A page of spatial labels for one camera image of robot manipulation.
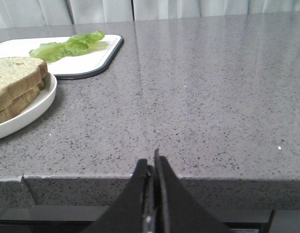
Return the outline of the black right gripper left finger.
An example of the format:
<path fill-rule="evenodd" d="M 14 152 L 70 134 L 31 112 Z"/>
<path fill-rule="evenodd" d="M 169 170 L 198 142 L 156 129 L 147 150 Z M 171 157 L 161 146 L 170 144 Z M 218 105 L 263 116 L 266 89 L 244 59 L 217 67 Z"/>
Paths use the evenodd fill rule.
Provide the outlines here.
<path fill-rule="evenodd" d="M 146 159 L 137 162 L 126 187 L 84 233 L 154 233 L 154 169 Z"/>

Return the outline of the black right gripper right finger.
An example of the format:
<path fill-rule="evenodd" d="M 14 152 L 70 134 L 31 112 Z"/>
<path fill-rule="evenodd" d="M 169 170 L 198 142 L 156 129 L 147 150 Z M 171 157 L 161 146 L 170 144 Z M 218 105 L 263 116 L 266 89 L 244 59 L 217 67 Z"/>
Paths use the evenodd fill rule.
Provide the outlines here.
<path fill-rule="evenodd" d="M 155 150 L 154 164 L 161 198 L 165 233 L 230 233 L 231 230 L 207 212 L 185 189 L 165 156 Z"/>

